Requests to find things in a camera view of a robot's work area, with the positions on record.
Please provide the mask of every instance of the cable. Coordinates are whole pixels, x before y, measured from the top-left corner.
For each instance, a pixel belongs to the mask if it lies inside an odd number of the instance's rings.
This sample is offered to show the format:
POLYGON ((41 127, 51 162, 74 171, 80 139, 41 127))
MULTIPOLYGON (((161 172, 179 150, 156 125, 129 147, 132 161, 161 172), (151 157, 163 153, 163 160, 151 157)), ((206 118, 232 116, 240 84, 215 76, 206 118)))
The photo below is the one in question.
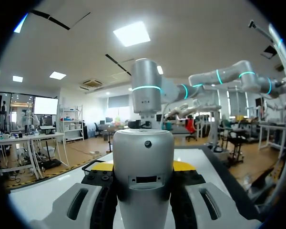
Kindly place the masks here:
POLYGON ((165 113, 165 110, 167 108, 167 106, 169 105, 170 103, 167 103, 162 111, 162 115, 161 115, 161 121, 160 121, 160 126, 159 126, 159 130, 162 129, 162 123, 163 123, 163 118, 164 118, 164 113, 165 113))

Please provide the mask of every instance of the square ceiling light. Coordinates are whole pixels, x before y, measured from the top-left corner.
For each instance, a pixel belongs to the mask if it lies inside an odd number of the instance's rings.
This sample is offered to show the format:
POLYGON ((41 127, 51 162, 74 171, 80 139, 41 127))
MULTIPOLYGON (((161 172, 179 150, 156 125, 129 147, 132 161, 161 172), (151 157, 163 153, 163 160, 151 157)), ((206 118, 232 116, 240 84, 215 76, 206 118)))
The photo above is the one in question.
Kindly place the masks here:
POLYGON ((157 66, 157 69, 158 69, 158 73, 160 74, 160 75, 163 75, 163 70, 162 70, 162 67, 159 65, 159 66, 157 66))
POLYGON ((26 19, 27 16, 28 16, 28 14, 26 14, 26 15, 22 18, 22 20, 20 21, 20 23, 19 23, 19 24, 17 25, 17 27, 14 29, 14 32, 20 33, 21 28, 22 28, 22 25, 23 25, 23 23, 24 23, 24 20, 26 19))
POLYGON ((113 31, 113 33, 125 47, 150 42, 151 40, 142 21, 122 27, 113 31))
POLYGON ((62 74, 62 73, 58 73, 58 72, 53 72, 51 75, 50 75, 50 78, 53 78, 53 79, 57 79, 57 80, 61 80, 63 77, 65 77, 66 74, 62 74))
POLYGON ((22 83, 23 77, 13 75, 13 81, 22 83))

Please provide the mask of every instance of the shelf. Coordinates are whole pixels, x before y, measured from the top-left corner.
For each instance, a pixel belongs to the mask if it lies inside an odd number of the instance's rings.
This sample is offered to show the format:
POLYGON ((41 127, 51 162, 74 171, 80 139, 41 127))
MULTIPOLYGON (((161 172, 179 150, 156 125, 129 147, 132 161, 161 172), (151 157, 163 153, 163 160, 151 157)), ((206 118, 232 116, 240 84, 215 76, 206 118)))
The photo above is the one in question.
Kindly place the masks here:
POLYGON ((66 139, 66 142, 74 141, 74 140, 77 140, 77 139, 83 139, 83 137, 69 137, 68 139, 66 139))
POLYGON ((77 130, 82 130, 82 129, 65 130, 65 132, 69 132, 69 131, 77 131, 77 130))
POLYGON ((60 120, 60 122, 72 123, 72 122, 82 122, 82 120, 67 120, 67 121, 60 120))
POLYGON ((69 111, 63 111, 63 112, 80 112, 80 111, 73 111, 73 110, 69 110, 69 111))

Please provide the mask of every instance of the computer monitor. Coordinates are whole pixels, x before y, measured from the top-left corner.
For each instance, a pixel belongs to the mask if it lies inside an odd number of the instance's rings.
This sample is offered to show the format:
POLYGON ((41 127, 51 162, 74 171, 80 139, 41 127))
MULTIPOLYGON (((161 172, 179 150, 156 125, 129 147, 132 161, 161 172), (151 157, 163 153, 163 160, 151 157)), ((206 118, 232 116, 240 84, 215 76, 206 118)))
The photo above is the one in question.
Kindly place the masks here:
POLYGON ((113 119, 112 118, 105 118, 106 119, 106 123, 111 123, 112 121, 113 121, 113 119))
POLYGON ((35 115, 56 115, 58 99, 35 97, 34 114, 35 115))
POLYGON ((161 116, 162 116, 162 114, 157 114, 157 115, 156 115, 156 120, 157 120, 157 122, 160 122, 160 121, 161 121, 161 116))

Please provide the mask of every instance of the ceiling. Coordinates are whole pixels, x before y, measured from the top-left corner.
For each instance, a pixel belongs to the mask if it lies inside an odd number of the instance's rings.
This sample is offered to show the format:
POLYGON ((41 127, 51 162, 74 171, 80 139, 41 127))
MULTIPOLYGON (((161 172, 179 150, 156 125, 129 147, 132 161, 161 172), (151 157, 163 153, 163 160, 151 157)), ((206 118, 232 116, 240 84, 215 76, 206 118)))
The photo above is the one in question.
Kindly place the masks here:
POLYGON ((257 73, 281 77, 273 68, 278 57, 268 60, 260 55, 270 42, 248 29, 252 19, 265 30, 268 23, 247 1, 45 0, 35 10, 70 29, 30 13, 2 55, 0 85, 79 90, 82 82, 93 78, 111 88, 125 84, 119 90, 127 90, 131 76, 106 54, 130 72, 134 60, 150 58, 175 81, 187 82, 191 74, 240 60, 250 61, 257 73), (137 21, 144 22, 151 41, 124 47, 113 31, 137 21), (53 71, 67 76, 49 78, 53 71), (22 76, 23 83, 13 82, 13 75, 22 76))

